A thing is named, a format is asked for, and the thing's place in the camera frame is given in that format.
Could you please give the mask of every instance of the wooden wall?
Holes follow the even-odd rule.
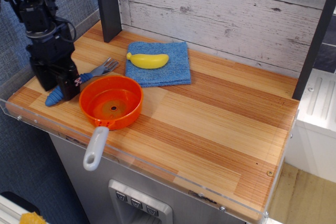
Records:
[[[122,27],[298,77],[326,0],[119,0]]]

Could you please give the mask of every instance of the frying pan handle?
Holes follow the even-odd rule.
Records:
[[[108,134],[109,128],[107,127],[97,127],[94,130],[84,155],[83,166],[85,170],[93,171],[97,169]]]

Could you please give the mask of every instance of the screw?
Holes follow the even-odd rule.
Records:
[[[271,170],[268,170],[267,171],[267,176],[269,177],[273,177],[274,173],[271,171]]]

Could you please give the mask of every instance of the black frame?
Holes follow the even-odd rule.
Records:
[[[296,84],[293,99],[301,100],[303,92],[306,88],[311,70],[313,69],[317,54],[320,50],[324,35],[326,34],[331,17],[335,10],[336,0],[326,0],[322,14],[317,25],[313,40],[307,53],[306,60],[304,61],[301,74]]]
[[[104,42],[110,42],[121,32],[118,0],[98,0]]]

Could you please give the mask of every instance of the yellow banana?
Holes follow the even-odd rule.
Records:
[[[144,55],[136,54],[132,55],[130,52],[126,55],[127,59],[130,60],[138,68],[154,69],[160,68],[166,65],[169,60],[169,56],[165,54],[160,55]]]

